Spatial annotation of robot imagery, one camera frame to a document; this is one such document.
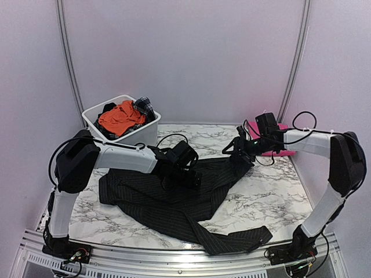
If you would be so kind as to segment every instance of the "orange cloth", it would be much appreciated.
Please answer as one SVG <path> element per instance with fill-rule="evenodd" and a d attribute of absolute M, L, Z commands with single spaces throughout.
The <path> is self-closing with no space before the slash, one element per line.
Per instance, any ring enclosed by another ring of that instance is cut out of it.
<path fill-rule="evenodd" d="M 146 116 L 134 109 L 132 100 L 125 100 L 111 111 L 108 111 L 99 118 L 99 124 L 118 136 L 124 134 L 129 128 L 136 124 L 143 125 Z"/>

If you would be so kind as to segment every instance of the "marble surface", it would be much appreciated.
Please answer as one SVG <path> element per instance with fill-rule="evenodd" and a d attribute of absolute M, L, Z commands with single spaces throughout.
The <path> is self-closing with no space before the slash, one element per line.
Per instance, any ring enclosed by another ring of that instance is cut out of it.
<path fill-rule="evenodd" d="M 221 157 L 221 150 L 235 137 L 235 126 L 159 125 L 159 139 L 182 133 L 200 158 Z M 162 147 L 173 147 L 181 137 L 167 138 Z M 271 158 L 259 157 L 263 164 Z M 80 193 L 70 222 L 70 237 L 93 243 L 140 248 L 195 249 L 202 246 L 162 235 L 124 214 L 118 207 L 99 203 L 98 180 L 108 169 L 95 170 Z M 287 157 L 275 158 L 273 166 L 255 167 L 229 191 L 211 220 L 200 224 L 211 232 L 231 232 L 265 225 L 271 242 L 290 239 L 312 208 L 297 173 Z M 43 230 L 46 217 L 38 229 Z"/>

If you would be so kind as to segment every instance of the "pink box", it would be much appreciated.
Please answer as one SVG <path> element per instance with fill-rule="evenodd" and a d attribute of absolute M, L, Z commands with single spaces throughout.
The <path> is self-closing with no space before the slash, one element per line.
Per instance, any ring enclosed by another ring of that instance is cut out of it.
<path fill-rule="evenodd" d="M 253 128 L 257 133 L 259 133 L 259 129 L 257 128 L 257 123 L 256 123 L 256 122 L 250 122 L 250 121 L 249 121 L 249 125 L 251 125 L 251 127 L 252 127 L 252 128 Z M 281 123 L 279 123 L 278 126 L 279 126 L 279 129 L 281 129 L 281 130 L 282 130 L 282 129 L 287 129 L 287 128 L 288 128 L 287 125 L 283 125 L 283 124 L 281 124 Z M 251 130 L 250 127 L 249 127 L 249 133 L 250 133 L 252 139 L 257 139 L 257 138 L 259 138 L 259 136 L 256 135 L 255 132 L 253 132 L 253 131 Z M 288 155 L 294 155 L 294 154 L 296 154 L 295 151 L 280 151 L 279 153 L 274 153 L 273 156 L 288 156 Z M 272 156 L 272 152 L 265 152 L 265 153 L 263 153 L 262 155 L 263 155 L 263 156 Z"/>

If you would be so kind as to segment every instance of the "white laundry basket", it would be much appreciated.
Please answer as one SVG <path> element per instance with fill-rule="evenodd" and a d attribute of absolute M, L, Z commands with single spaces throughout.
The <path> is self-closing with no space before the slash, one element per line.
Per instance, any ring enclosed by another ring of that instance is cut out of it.
<path fill-rule="evenodd" d="M 98 118 L 98 114 L 101 114 L 103 111 L 103 108 L 108 103 L 116 103 L 116 104 L 122 104 L 124 100 L 133 100 L 134 98 L 127 95 L 122 95 L 118 97 L 114 97 L 110 100 L 107 100 L 101 104 L 95 105 L 94 107 L 91 107 L 82 113 L 82 117 L 86 120 L 88 123 L 92 135 L 95 137 L 100 137 L 104 139 L 106 142 L 115 142 L 120 144 L 126 144 L 126 145 L 135 145 L 137 143 L 145 143 L 145 145 L 155 145 L 157 142 L 157 130 L 158 130 L 158 121 L 161 118 L 161 115 L 155 111 L 156 119 L 143 127 L 130 132 L 128 135 L 122 136 L 119 139 L 116 140 L 109 140 L 107 139 L 95 126 L 94 122 Z"/>

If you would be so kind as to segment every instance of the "wall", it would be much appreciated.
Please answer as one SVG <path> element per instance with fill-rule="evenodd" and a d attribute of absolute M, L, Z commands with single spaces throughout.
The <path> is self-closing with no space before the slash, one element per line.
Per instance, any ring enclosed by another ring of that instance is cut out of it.
<path fill-rule="evenodd" d="M 50 155 L 81 122 L 54 1 L 1 1 L 0 26 L 0 273 L 8 277 L 50 194 Z"/>
<path fill-rule="evenodd" d="M 353 130 L 371 159 L 371 4 L 369 1 L 313 1 L 307 44 L 285 122 L 309 110 L 318 128 Z M 309 118 L 301 126 L 311 126 Z M 329 174 L 325 159 L 298 153 L 294 162 L 317 203 Z M 363 187 L 347 201 L 334 230 L 350 277 L 369 277 L 371 270 L 371 189 Z"/>
<path fill-rule="evenodd" d="M 278 112 L 303 1 L 66 1 L 85 108 L 149 96 L 162 122 Z"/>

